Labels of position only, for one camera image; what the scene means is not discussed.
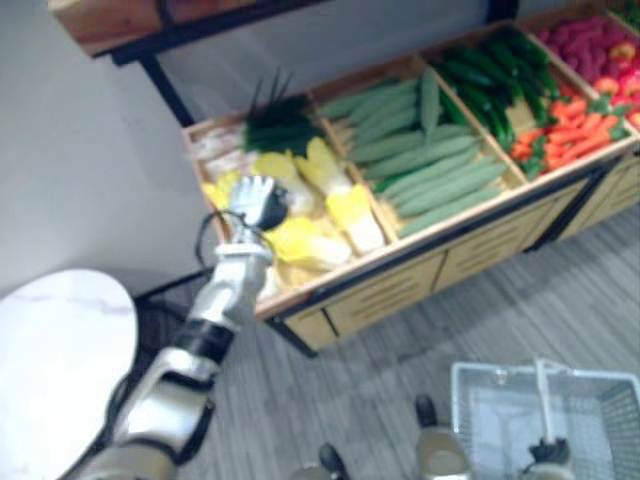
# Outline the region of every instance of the cable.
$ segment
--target cable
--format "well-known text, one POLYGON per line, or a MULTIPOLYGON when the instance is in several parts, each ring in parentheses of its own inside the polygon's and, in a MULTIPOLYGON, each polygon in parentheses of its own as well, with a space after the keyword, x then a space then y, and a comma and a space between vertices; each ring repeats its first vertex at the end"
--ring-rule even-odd
POLYGON ((213 222, 213 220, 216 217, 223 217, 224 215, 229 215, 236 218, 244 228, 251 230, 260 240, 262 240, 262 242, 264 242, 267 245, 267 247, 271 251, 273 251, 271 242, 262 235, 262 232, 260 231, 260 229, 247 224, 247 222, 244 219, 243 213, 237 213, 232 210, 216 210, 214 212, 211 212, 205 215, 205 217, 202 219, 202 223, 200 224, 198 235, 196 236, 194 255, 196 257, 196 260, 198 261, 198 265, 200 265, 201 272, 204 272, 206 270, 212 270, 213 268, 212 266, 206 264, 206 262, 204 261, 204 257, 202 256, 202 241, 204 240, 204 236, 207 233, 207 230, 209 229, 211 222, 213 222))

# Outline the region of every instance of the drawer panel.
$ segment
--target drawer panel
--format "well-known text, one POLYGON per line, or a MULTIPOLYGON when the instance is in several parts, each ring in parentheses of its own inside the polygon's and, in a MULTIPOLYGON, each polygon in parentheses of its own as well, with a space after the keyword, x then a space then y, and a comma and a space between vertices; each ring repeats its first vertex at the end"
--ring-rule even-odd
POLYGON ((338 339, 320 308, 300 312, 287 318, 285 323, 313 350, 320 350, 338 339))
POLYGON ((436 290, 442 290, 517 253, 529 231, 550 208, 551 202, 547 201, 499 227, 485 228, 473 238, 453 247, 447 255, 436 290))
POLYGON ((568 238, 639 201, 640 159, 631 155, 602 181, 560 238, 568 238))
POLYGON ((349 335, 428 296, 444 254, 423 255, 359 285, 326 306, 340 336, 349 335))
POLYGON ((586 180, 469 234, 452 247, 436 284, 442 290, 533 244, 584 187, 586 180))

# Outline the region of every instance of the carrot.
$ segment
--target carrot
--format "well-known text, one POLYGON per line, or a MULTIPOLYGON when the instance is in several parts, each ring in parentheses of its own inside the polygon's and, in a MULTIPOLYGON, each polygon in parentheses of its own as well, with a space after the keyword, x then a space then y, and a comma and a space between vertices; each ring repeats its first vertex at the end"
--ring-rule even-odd
POLYGON ((587 118, 587 116, 584 113, 578 115, 576 118, 571 120, 571 122, 569 122, 569 127, 580 128, 580 126, 584 123, 585 118, 587 118))
POLYGON ((573 119, 587 111, 587 101, 584 98, 574 98, 564 109, 564 114, 573 119))
POLYGON ((618 125, 618 122, 620 122, 620 119, 615 115, 607 115, 602 119, 602 122, 600 122, 600 124, 598 125, 597 130, 608 131, 618 125))
POLYGON ((523 132, 518 137, 518 143, 529 146, 543 133, 544 133, 544 130, 542 130, 541 128, 536 128, 535 130, 529 130, 528 132, 523 132))
POLYGON ((516 143, 513 147, 511 147, 511 156, 517 160, 526 160, 531 156, 533 150, 528 145, 523 145, 522 143, 516 143))
POLYGON ((565 143, 582 140, 588 135, 589 132, 585 132, 584 130, 562 130, 559 132, 550 133, 547 138, 551 143, 564 145, 565 143))
POLYGON ((547 143, 543 148, 544 152, 551 157, 559 157, 565 150, 562 145, 558 145, 557 143, 547 143))
POLYGON ((562 159, 578 158, 600 147, 604 147, 611 142, 611 134, 608 130, 597 129, 595 132, 584 139, 583 141, 576 143, 573 147, 567 149, 562 154, 562 159))
POLYGON ((549 112, 551 112, 551 115, 553 115, 554 117, 560 118, 564 116, 564 111, 566 108, 567 108, 567 104, 564 103, 562 100, 554 100, 551 103, 549 112))
POLYGON ((573 158, 564 159, 564 157, 550 156, 550 157, 547 157, 546 159, 547 168, 549 170, 556 170, 560 167, 564 167, 568 163, 571 163, 573 160, 574 160, 573 158))
POLYGON ((604 117, 601 113, 590 113, 586 116, 585 121, 580 128, 586 131, 593 130, 600 124, 603 118, 604 117))
POLYGON ((576 94, 570 86, 562 83, 558 85, 558 90, 560 90, 560 95, 564 95, 565 97, 573 97, 576 94))

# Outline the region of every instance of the zucchini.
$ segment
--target zucchini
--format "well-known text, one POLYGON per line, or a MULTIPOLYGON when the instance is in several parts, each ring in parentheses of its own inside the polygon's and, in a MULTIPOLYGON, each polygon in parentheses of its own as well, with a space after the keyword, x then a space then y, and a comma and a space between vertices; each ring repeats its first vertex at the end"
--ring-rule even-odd
MULTIPOLYGON (((487 157, 483 157, 477 162, 467 163, 464 165, 460 165, 453 170, 448 170, 447 172, 437 175, 426 182, 422 182, 420 184, 414 184, 412 187, 407 187, 402 193, 396 194, 393 198, 390 198, 389 201, 395 208, 400 208, 402 205, 405 205, 413 199, 418 198, 420 195, 424 194, 426 191, 438 188, 440 185, 445 183, 451 183, 457 181, 461 178, 467 178, 469 176, 473 176, 478 172, 481 172, 488 165, 492 165, 496 160, 496 157, 493 155, 489 155, 487 157)), ((449 159, 441 160, 436 165, 440 163, 449 163, 449 159)))
POLYGON ((384 180, 377 182, 373 186, 372 191, 373 193, 379 193, 379 194, 382 194, 382 196, 384 196, 384 192, 387 191, 387 189, 391 188, 394 183, 400 181, 404 177, 411 175, 412 173, 413 172, 406 172, 406 173, 400 173, 398 175, 393 175, 392 177, 387 177, 384 180))
POLYGON ((393 102, 396 98, 406 94, 415 92, 418 87, 418 80, 407 80, 392 87, 387 87, 380 90, 378 93, 370 98, 367 98, 366 102, 359 104, 349 114, 349 122, 352 125, 358 125, 368 119, 371 115, 374 115, 378 110, 393 102))
POLYGON ((340 98, 325 103, 320 108, 320 115, 329 119, 345 117, 351 113, 351 111, 360 105, 360 103, 366 101, 368 98, 377 95, 381 90, 389 87, 391 82, 385 80, 373 87, 370 87, 362 92, 352 93, 350 95, 344 95, 340 98))
POLYGON ((414 189, 416 187, 425 187, 426 184, 439 180, 445 175, 456 171, 456 169, 466 166, 477 153, 477 149, 470 149, 416 170, 389 187, 384 192, 383 198, 390 200, 394 205, 400 205, 404 203, 403 198, 411 198, 407 195, 407 192, 414 191, 415 193, 414 189))
POLYGON ((376 113, 364 120, 357 126, 356 135, 366 132, 370 128, 374 128, 378 123, 384 122, 385 119, 398 112, 411 110, 418 103, 418 96, 415 92, 409 92, 399 96, 392 102, 380 108, 376 113))
POLYGON ((418 108, 397 112, 384 120, 380 120, 375 126, 367 130, 358 131, 356 137, 356 148, 364 147, 371 142, 380 141, 381 138, 397 132, 398 130, 409 129, 418 121, 418 108))
POLYGON ((464 114, 460 111, 458 106, 453 103, 453 100, 449 98, 449 95, 447 95, 444 90, 440 90, 440 103, 452 122, 458 125, 467 125, 467 119, 464 114))
POLYGON ((442 64, 444 71, 454 79, 472 83, 480 87, 493 87, 495 82, 484 72, 458 60, 447 60, 442 64))
POLYGON ((458 137, 462 135, 472 135, 473 130, 466 125, 457 125, 454 123, 444 123, 438 125, 431 136, 432 142, 444 140, 445 138, 458 137))
POLYGON ((424 134, 417 132, 402 132, 381 140, 356 147, 348 154, 349 160, 355 163, 368 163, 382 160, 386 157, 415 149, 424 143, 424 134))
POLYGON ((439 142, 432 142, 430 145, 422 145, 395 157, 377 162, 367 170, 365 177, 384 178, 389 175, 396 175, 424 167, 442 158, 470 149, 477 143, 478 139, 476 137, 468 135, 464 137, 446 138, 439 142))
POLYGON ((420 215, 432 208, 440 207, 464 195, 484 187, 502 175, 506 165, 484 165, 480 171, 473 175, 467 175, 454 181, 443 183, 428 190, 417 198, 398 207, 397 212, 401 217, 420 215))
POLYGON ((424 131, 425 143, 429 144, 440 115, 438 81, 431 68, 425 70, 420 80, 420 124, 424 131))
POLYGON ((433 210, 416 218, 411 223, 402 227, 398 232, 398 236, 400 238, 408 237, 409 235, 419 232, 431 225, 446 220, 458 213, 462 213, 468 208, 475 207, 476 205, 486 202, 499 194, 500 189, 497 187, 485 188, 483 190, 471 192, 458 200, 454 200, 451 203, 434 208, 433 210))

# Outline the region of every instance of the wire shopping basket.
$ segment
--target wire shopping basket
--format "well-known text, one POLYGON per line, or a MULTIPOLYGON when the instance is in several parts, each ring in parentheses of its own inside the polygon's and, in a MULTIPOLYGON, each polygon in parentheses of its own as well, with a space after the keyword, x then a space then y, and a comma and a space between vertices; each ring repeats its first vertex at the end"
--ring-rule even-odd
MULTIPOLYGON (((640 480, 640 384, 615 372, 546 370, 548 420, 568 440, 575 478, 640 480)), ((533 366, 456 363, 452 428, 476 475, 517 479, 544 436, 533 366)))

